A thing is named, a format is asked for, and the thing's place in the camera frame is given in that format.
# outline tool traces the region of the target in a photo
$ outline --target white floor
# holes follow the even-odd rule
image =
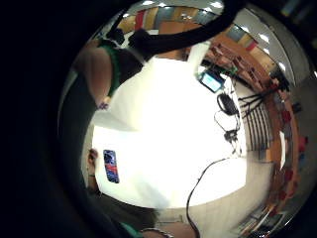
[[[236,86],[238,96],[252,93],[239,82]],[[91,146],[93,128],[90,127],[83,149],[83,160]],[[265,200],[272,172],[272,164],[257,162],[258,154],[248,153],[246,184],[235,192],[205,204],[191,206],[190,216],[197,224],[203,238],[238,237],[233,233],[252,211]],[[169,222],[187,222],[185,208],[165,209],[159,211],[157,227]]]

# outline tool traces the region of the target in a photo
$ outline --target computer monitor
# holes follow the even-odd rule
[[[222,77],[209,70],[201,74],[199,81],[212,92],[217,92],[225,83]]]

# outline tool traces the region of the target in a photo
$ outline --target monitor screen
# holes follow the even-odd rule
[[[216,92],[221,88],[222,83],[220,83],[215,77],[210,75],[209,73],[204,73],[201,82],[210,88],[213,92]]]

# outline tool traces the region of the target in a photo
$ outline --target ceiling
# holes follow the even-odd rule
[[[149,5],[142,5],[144,1],[140,1],[131,6],[129,13],[135,15],[140,10],[156,7],[163,3],[166,6],[187,6],[199,9],[209,8],[208,11],[219,15],[221,14],[222,8],[211,5],[211,3],[215,2],[221,3],[221,1],[206,0],[160,0],[153,1],[153,3]],[[299,45],[296,44],[294,37],[285,28],[277,26],[277,21],[272,16],[265,14],[264,11],[260,11],[260,9],[257,9],[257,11],[255,9],[257,9],[255,6],[248,5],[248,9],[245,8],[240,11],[236,17],[235,24],[240,27],[248,28],[249,34],[258,41],[259,48],[262,50],[265,49],[266,52],[268,51],[269,56],[279,65],[281,72],[289,82],[295,84],[306,78],[310,73],[309,63],[308,61],[301,60],[303,59],[304,52]],[[266,42],[260,34],[267,36],[268,42]],[[292,39],[293,41],[288,41],[286,45],[285,41],[281,41],[280,39]]]

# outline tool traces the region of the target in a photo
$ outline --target hand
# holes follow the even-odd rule
[[[95,149],[90,149],[87,158],[87,171],[89,175],[95,174],[95,161],[98,158],[98,152]]]

